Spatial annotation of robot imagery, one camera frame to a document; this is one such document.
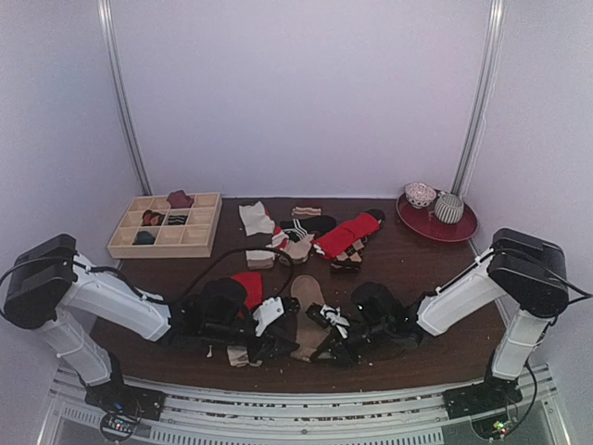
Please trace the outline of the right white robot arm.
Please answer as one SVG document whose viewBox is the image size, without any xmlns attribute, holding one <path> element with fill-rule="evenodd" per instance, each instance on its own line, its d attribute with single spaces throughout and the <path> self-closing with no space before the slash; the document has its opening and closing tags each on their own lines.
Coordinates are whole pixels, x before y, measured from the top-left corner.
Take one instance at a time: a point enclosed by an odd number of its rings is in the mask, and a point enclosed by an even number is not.
<svg viewBox="0 0 593 445">
<path fill-rule="evenodd" d="M 375 339 L 388 338 L 404 350 L 414 349 L 426 337 L 445 334 L 499 299 L 513 300 L 517 310 L 489 358 L 483 381 L 444 392 L 448 417 L 454 419 L 522 400 L 519 376 L 548 327 L 569 305 L 565 257 L 558 245 L 502 228 L 468 268 L 411 305 L 403 305 L 386 286 L 368 282 L 351 295 L 361 322 L 319 303 L 311 303 L 306 314 L 317 325 L 334 330 L 318 352 L 346 366 L 358 359 L 359 347 Z"/>
</svg>

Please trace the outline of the red and beige sock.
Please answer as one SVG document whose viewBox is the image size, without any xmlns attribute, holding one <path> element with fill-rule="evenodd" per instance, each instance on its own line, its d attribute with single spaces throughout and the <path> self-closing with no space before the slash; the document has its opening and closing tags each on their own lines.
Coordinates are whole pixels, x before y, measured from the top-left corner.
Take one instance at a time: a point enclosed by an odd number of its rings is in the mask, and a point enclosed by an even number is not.
<svg viewBox="0 0 593 445">
<path fill-rule="evenodd" d="M 245 289 L 245 305 L 250 312 L 262 303 L 263 284 L 260 273 L 237 273 L 232 276 L 232 279 Z M 236 368 L 242 368 L 245 366 L 260 367 L 262 365 L 262 361 L 252 361 L 249 359 L 246 347 L 242 346 L 229 346 L 227 348 L 227 358 L 229 364 Z"/>
</svg>

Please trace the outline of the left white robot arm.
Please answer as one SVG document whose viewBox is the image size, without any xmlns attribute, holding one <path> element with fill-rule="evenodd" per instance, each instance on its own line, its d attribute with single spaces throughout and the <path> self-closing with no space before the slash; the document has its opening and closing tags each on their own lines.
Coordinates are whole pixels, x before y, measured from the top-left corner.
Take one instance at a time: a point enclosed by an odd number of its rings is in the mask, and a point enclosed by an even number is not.
<svg viewBox="0 0 593 445">
<path fill-rule="evenodd" d="M 71 310 L 89 312 L 168 348 L 240 347 L 249 362 L 257 363 L 297 350 L 277 323 L 300 310 L 292 297 L 262 298 L 260 284 L 258 273 L 207 282 L 199 274 L 181 295 L 165 299 L 136 287 L 118 268 L 92 264 L 77 251 L 74 237 L 60 234 L 18 256 L 2 274 L 1 315 L 41 336 L 75 371 L 87 404 L 125 422 L 157 421 L 165 394 L 125 383 L 119 359 L 90 338 Z"/>
</svg>

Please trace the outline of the tan brown sock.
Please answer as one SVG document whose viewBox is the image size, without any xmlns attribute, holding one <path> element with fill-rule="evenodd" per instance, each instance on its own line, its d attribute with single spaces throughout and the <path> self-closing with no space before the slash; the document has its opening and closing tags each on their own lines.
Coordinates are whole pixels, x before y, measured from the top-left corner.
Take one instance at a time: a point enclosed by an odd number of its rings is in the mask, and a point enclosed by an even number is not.
<svg viewBox="0 0 593 445">
<path fill-rule="evenodd" d="M 321 286 L 314 277 L 300 275 L 294 279 L 290 292 L 293 298 L 298 299 L 301 307 L 296 316 L 296 343 L 299 348 L 291 353 L 291 357 L 302 362 L 312 362 L 318 347 L 330 334 L 328 328 L 320 327 L 306 314 L 312 304 L 325 304 Z"/>
</svg>

